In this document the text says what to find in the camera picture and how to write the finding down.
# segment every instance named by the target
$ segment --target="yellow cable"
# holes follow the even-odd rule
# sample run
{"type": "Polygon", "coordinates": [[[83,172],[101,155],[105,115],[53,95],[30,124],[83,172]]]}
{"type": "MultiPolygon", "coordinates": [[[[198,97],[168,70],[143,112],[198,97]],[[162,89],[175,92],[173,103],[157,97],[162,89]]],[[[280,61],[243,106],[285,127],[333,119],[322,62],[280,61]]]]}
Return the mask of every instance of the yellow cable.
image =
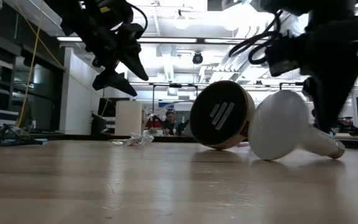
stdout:
{"type": "Polygon", "coordinates": [[[36,35],[37,40],[39,40],[39,42],[43,45],[43,47],[45,47],[45,49],[47,50],[48,54],[54,59],[54,61],[56,63],[58,63],[58,65],[62,68],[62,70],[64,70],[70,77],[72,77],[75,81],[77,81],[81,86],[85,87],[87,90],[89,90],[91,93],[102,97],[104,99],[106,99],[106,104],[108,102],[111,102],[111,100],[109,100],[109,98],[106,98],[98,93],[96,93],[95,91],[93,91],[92,89],[88,88],[86,85],[82,84],[82,82],[80,82],[77,78],[75,78],[73,75],[70,74],[70,72],[59,62],[59,60],[57,60],[57,58],[53,55],[53,53],[49,50],[49,48],[45,45],[45,43],[41,40],[41,38],[39,37],[39,35],[37,36],[37,32],[34,30],[34,28],[32,27],[30,21],[26,18],[25,14],[23,13],[22,8],[20,7],[19,3],[17,2],[17,0],[14,0],[16,7],[19,10],[20,15],[24,18],[24,20],[26,21],[26,23],[29,25],[29,27],[31,28],[32,32],[36,35]]]}
{"type": "Polygon", "coordinates": [[[41,8],[40,8],[40,22],[38,24],[38,29],[37,29],[37,33],[36,33],[36,39],[35,39],[35,44],[34,44],[34,51],[32,52],[32,60],[31,60],[31,66],[30,66],[30,72],[29,72],[29,77],[27,79],[27,86],[25,87],[25,94],[24,94],[24,100],[23,100],[23,104],[22,104],[22,111],[20,113],[20,118],[16,124],[16,126],[20,127],[22,124],[22,119],[23,119],[23,114],[24,114],[24,107],[25,107],[25,102],[27,101],[27,95],[29,94],[29,85],[30,85],[30,80],[32,77],[32,71],[34,69],[34,61],[35,61],[35,54],[37,53],[37,47],[38,47],[38,39],[39,39],[39,35],[40,35],[40,30],[41,30],[41,25],[42,25],[42,8],[44,6],[44,0],[41,0],[41,8]]]}

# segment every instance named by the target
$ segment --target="table surface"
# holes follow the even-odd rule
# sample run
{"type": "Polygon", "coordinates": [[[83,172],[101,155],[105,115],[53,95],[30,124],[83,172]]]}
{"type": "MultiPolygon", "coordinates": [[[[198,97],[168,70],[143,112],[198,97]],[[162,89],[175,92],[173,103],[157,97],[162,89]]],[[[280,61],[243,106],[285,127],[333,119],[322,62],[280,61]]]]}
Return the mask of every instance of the table surface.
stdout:
{"type": "Polygon", "coordinates": [[[358,151],[55,141],[0,148],[0,223],[358,224],[358,151]]]}

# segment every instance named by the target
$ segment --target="security camera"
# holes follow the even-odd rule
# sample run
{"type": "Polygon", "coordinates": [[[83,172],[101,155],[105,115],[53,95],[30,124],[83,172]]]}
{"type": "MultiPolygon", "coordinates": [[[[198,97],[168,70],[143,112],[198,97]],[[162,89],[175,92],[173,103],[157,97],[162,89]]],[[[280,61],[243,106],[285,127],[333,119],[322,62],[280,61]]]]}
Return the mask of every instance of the security camera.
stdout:
{"type": "Polygon", "coordinates": [[[196,52],[196,53],[194,54],[193,64],[199,65],[199,64],[203,63],[203,60],[204,60],[204,58],[203,58],[203,56],[201,55],[201,52],[196,52]]]}

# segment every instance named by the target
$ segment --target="round wooden object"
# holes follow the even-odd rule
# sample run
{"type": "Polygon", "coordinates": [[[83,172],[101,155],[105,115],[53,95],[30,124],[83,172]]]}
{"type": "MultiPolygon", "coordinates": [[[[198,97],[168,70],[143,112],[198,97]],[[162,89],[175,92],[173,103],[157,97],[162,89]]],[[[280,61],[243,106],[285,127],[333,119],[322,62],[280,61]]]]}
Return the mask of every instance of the round wooden object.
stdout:
{"type": "Polygon", "coordinates": [[[248,136],[254,113],[253,99],[239,84],[215,82],[198,95],[191,108],[191,132],[204,146],[229,149],[248,136]]]}

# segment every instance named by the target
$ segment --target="black cable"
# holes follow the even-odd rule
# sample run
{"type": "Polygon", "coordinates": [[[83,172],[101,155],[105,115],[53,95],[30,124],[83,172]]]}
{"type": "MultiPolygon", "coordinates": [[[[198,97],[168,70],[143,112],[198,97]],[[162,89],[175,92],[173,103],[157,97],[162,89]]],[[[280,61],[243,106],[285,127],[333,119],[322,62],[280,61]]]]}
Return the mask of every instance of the black cable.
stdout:
{"type": "Polygon", "coordinates": [[[283,11],[278,11],[278,12],[274,13],[274,20],[266,27],[266,29],[261,34],[255,35],[255,36],[253,36],[253,37],[251,37],[249,39],[244,40],[240,44],[237,44],[236,46],[234,46],[229,51],[229,57],[239,55],[239,54],[243,53],[244,51],[246,51],[247,49],[249,49],[250,47],[252,47],[253,45],[255,45],[255,43],[258,40],[261,40],[261,39],[266,38],[266,37],[270,37],[269,40],[267,40],[266,42],[264,42],[261,45],[256,46],[256,48],[252,49],[251,52],[248,55],[248,59],[249,59],[249,62],[251,64],[260,65],[260,64],[264,63],[266,61],[265,57],[257,59],[257,60],[252,59],[252,57],[254,56],[254,54],[258,50],[268,46],[276,38],[281,36],[281,33],[280,33],[280,29],[281,29],[280,16],[282,15],[282,13],[283,13],[283,11]],[[274,31],[269,31],[274,26],[274,24],[277,25],[276,29],[274,31]]]}
{"type": "Polygon", "coordinates": [[[144,31],[146,32],[146,29],[147,29],[147,26],[149,25],[149,20],[147,20],[147,16],[146,14],[144,14],[144,12],[139,9],[137,6],[134,6],[133,4],[131,3],[128,3],[132,8],[134,8],[136,11],[140,12],[142,14],[142,16],[144,17],[144,20],[145,20],[145,25],[144,25],[144,31]]]}

